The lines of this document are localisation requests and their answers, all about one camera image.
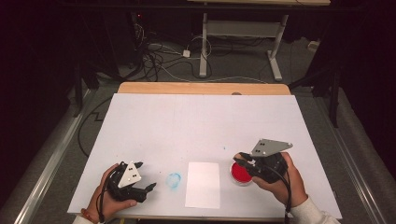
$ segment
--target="dark background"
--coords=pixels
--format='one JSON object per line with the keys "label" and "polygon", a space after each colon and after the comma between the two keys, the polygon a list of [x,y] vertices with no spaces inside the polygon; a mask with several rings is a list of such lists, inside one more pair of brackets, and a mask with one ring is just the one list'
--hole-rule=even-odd
{"label": "dark background", "polygon": [[[356,6],[361,2],[332,3]],[[330,25],[326,17],[290,16],[284,39],[293,41],[305,36],[317,40],[325,33],[323,28],[329,28],[308,75],[328,62],[342,59],[338,64],[341,87],[378,154],[396,176],[392,144],[396,137],[396,92],[393,88],[396,86],[393,44],[396,34],[392,26],[392,7],[390,0],[369,2],[371,6],[367,13],[337,16],[332,18]],[[74,85],[76,65],[79,63],[86,68],[82,73],[84,80],[94,87],[92,74],[98,68],[88,68],[86,63],[97,64],[103,70],[117,74],[117,65],[126,64],[134,57],[130,50],[134,49],[134,43],[124,13],[87,13],[81,18],[76,11],[61,9],[55,1],[46,0],[4,3],[0,6],[0,15],[1,91],[4,99],[1,115],[5,121],[2,122],[0,142],[2,206],[69,107],[67,93]],[[148,30],[162,33],[180,44],[188,43],[191,35],[201,29],[199,14],[163,12],[142,15]],[[247,18],[241,14],[232,16],[238,20],[241,19],[238,16]],[[330,86],[329,77],[332,72],[310,84]]]}

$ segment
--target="red lid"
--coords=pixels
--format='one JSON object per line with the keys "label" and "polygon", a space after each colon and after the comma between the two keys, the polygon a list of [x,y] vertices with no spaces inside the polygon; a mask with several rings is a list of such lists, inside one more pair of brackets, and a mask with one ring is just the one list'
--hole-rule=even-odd
{"label": "red lid", "polygon": [[233,179],[240,183],[245,184],[251,181],[251,176],[248,174],[248,171],[236,162],[234,162],[231,167],[231,175],[233,176]]}

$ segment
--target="white sheet of paper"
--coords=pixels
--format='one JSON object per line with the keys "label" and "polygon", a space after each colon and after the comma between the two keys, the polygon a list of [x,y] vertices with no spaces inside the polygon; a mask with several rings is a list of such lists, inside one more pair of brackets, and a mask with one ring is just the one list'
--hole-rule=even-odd
{"label": "white sheet of paper", "polygon": [[220,208],[219,164],[190,162],[186,207]]}

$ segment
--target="human hand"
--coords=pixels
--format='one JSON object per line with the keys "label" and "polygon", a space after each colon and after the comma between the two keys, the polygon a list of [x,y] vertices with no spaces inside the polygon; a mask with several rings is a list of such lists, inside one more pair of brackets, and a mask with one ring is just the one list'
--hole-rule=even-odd
{"label": "human hand", "polygon": [[[308,195],[305,193],[304,181],[301,178],[300,172],[294,166],[294,163],[289,153],[281,152],[281,155],[283,156],[283,159],[285,159],[286,164],[289,167],[288,168],[289,178],[288,178],[288,174],[285,174],[284,178],[287,181],[290,180],[291,207],[295,207],[305,202],[308,199]],[[239,154],[236,154],[235,157],[238,159],[243,159]],[[289,198],[288,189],[281,180],[278,180],[273,184],[269,184],[268,182],[257,176],[253,176],[252,180],[261,189],[265,189],[272,192],[278,201],[280,201],[285,205],[287,204]]]}
{"label": "human hand", "polygon": [[[97,211],[97,206],[99,206],[99,200],[98,197],[99,195],[102,193],[102,188],[105,184],[106,178],[108,176],[108,174],[110,174],[110,172],[116,168],[117,166],[119,166],[118,164],[114,164],[113,166],[111,166],[110,168],[108,168],[102,176],[102,180],[100,182],[100,185],[96,188],[95,192],[93,193],[92,197],[91,197],[91,201],[90,204],[88,205],[87,208],[87,214],[88,216],[92,219],[92,221],[94,223],[98,223],[99,222],[99,214]],[[109,219],[110,217],[112,217],[115,213],[119,212],[120,210],[129,208],[129,207],[134,207],[137,205],[137,201],[135,200],[126,200],[123,202],[118,202],[116,200],[114,200],[107,191],[105,191],[104,195],[103,195],[103,209],[102,209],[102,213],[105,216],[105,219]]]}

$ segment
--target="white desk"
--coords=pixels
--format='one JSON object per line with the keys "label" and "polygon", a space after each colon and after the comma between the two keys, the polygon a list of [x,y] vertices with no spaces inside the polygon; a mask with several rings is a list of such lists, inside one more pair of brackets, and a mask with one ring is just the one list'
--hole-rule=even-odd
{"label": "white desk", "polygon": [[[131,84],[132,91],[151,86],[150,83]],[[166,83],[153,84],[151,88],[167,86]],[[177,91],[177,85],[187,94],[172,94],[172,90]],[[288,152],[300,169],[307,192],[320,209],[341,218],[294,96],[287,95],[287,91],[284,91],[286,95],[213,95],[216,87],[228,91],[229,84],[169,83],[169,86],[173,88],[168,88],[166,94],[114,95],[68,213],[78,214],[81,207],[88,204],[103,171],[109,166],[120,161],[142,161],[144,165],[139,172],[143,179],[137,187],[153,182],[157,182],[157,186],[144,203],[119,212],[119,217],[281,220],[284,206],[272,193],[254,184],[237,186],[229,175],[235,153],[249,152],[259,138],[268,138],[294,144]],[[273,90],[276,85],[230,86],[251,91],[267,87]],[[213,94],[189,91],[197,88]],[[185,207],[191,161],[219,164],[219,209]],[[178,187],[172,189],[166,179],[174,173],[181,179]]]}
{"label": "white desk", "polygon": [[[189,0],[193,2],[210,3],[237,3],[237,4],[265,4],[265,5],[304,5],[327,6],[330,0]],[[276,61],[276,54],[282,40],[283,32],[286,28],[286,22],[289,15],[283,15],[280,22],[256,22],[256,21],[210,21],[207,19],[207,13],[203,18],[202,33],[202,52],[200,61],[200,77],[206,77],[207,70],[207,43],[208,35],[233,35],[233,36],[255,36],[255,37],[274,37],[275,42],[271,50],[267,50],[267,57],[271,65],[273,75],[276,81],[282,80],[282,75]]]}

